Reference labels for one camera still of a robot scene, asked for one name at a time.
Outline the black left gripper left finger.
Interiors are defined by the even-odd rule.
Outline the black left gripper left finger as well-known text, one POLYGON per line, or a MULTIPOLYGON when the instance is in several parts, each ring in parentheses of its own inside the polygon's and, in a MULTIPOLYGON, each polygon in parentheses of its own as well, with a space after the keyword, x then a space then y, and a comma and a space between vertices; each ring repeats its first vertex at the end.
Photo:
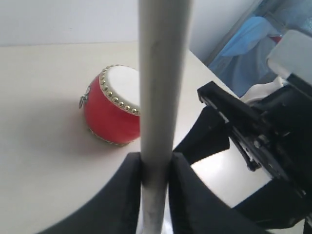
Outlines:
POLYGON ((45 234, 134 234, 141 194, 141 159, 129 153, 109 182, 76 212, 45 234))

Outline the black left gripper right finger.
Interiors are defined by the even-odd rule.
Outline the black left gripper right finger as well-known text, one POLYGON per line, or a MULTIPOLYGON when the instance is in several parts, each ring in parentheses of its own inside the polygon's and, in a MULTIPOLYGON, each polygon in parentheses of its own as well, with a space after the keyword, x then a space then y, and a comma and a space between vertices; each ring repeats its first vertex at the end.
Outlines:
POLYGON ((287 182, 274 179, 230 208, 174 154, 169 203, 175 234, 266 234, 293 227, 305 217, 305 201, 287 182))

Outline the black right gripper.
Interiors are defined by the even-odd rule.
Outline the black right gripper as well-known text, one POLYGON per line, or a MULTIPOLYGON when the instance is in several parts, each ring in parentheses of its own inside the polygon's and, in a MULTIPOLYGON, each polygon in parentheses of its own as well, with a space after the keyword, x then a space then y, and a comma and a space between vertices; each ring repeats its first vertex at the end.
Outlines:
POLYGON ((248 105, 214 82, 197 91, 204 107, 175 147, 189 164, 230 148, 229 137, 251 171, 271 180, 235 209, 264 229, 286 229, 304 220, 312 227, 312 87, 292 81, 248 105))

